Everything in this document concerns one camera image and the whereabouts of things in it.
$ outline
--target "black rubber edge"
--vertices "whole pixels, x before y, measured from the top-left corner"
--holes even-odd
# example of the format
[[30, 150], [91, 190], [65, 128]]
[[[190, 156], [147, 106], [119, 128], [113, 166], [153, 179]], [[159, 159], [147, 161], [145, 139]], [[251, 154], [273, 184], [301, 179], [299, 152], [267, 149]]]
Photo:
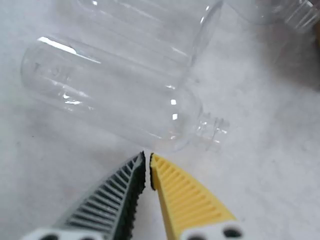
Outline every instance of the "black rubber edge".
[[154, 178], [153, 178], [153, 175], [152, 175], [152, 168], [151, 168], [151, 162], [152, 162], [153, 156], [154, 156], [154, 153], [151, 153], [150, 162], [149, 162], [149, 168], [150, 168], [150, 185], [151, 185], [152, 190], [155, 191], [156, 189], [155, 189], [155, 185], [154, 185]]
[[146, 187], [146, 157], [144, 152], [140, 152], [136, 158], [136, 163], [139, 158], [141, 158], [141, 163], [135, 167], [132, 173], [129, 189], [127, 191], [122, 208], [122, 213], [119, 217], [118, 224], [113, 235], [114, 240], [131, 239], [139, 195]]

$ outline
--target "white surface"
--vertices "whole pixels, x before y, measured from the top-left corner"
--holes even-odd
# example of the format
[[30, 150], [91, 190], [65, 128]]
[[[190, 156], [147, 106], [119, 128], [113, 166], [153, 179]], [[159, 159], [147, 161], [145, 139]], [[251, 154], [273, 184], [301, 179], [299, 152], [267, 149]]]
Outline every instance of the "white surface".
[[[92, 184], [141, 149], [30, 99], [20, 82], [26, 47], [44, 33], [72, 32], [54, 0], [0, 8], [0, 238], [53, 224]], [[207, 111], [231, 123], [215, 153], [191, 148], [169, 159], [198, 178], [264, 240], [320, 236], [320, 63], [284, 45], [281, 24], [253, 26], [228, 6], [197, 88]], [[140, 197], [133, 239], [165, 239], [158, 196]]]

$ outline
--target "mounting hole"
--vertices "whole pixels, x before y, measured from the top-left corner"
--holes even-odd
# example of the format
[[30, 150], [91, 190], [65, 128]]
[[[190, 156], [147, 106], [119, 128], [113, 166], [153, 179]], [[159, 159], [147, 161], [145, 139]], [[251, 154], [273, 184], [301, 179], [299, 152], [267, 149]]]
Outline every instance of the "mounting hole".
[[233, 239], [237, 239], [237, 238], [241, 238], [242, 237], [242, 233], [239, 229], [235, 228], [235, 227], [228, 227], [225, 228], [223, 230], [223, 234], [226, 238], [233, 238]]
[[207, 240], [207, 239], [206, 239], [205, 237], [203, 237], [203, 236], [196, 236], [196, 235], [194, 235], [194, 236], [188, 237], [187, 240]]
[[40, 238], [40, 240], [58, 240], [59, 237], [56, 234], [48, 234], [45, 235], [43, 238]]

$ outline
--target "plastic bottle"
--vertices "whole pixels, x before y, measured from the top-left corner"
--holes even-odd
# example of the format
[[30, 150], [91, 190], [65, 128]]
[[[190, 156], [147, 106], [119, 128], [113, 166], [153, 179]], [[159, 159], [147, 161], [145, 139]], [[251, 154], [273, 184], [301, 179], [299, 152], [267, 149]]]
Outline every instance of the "plastic bottle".
[[299, 34], [320, 20], [319, 0], [226, 0], [243, 18], [254, 24], [283, 20]]
[[92, 23], [190, 66], [208, 45], [222, 0], [71, 0]]
[[286, 0], [226, 0], [244, 19], [254, 24], [270, 24], [280, 18]]
[[71, 39], [40, 37], [21, 77], [34, 97], [154, 151], [210, 146], [227, 133], [189, 89], [164, 86], [169, 76]]

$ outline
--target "empty water bottle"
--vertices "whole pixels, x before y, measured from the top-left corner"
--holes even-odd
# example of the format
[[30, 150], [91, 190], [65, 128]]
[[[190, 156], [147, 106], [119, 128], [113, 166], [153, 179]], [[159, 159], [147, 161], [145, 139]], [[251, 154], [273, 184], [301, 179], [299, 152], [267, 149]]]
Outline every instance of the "empty water bottle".
[[40, 37], [21, 76], [34, 97], [154, 151], [210, 146], [227, 133], [189, 89], [164, 85], [170, 76], [68, 38]]
[[106, 30], [190, 66], [209, 43], [222, 0], [70, 0]]

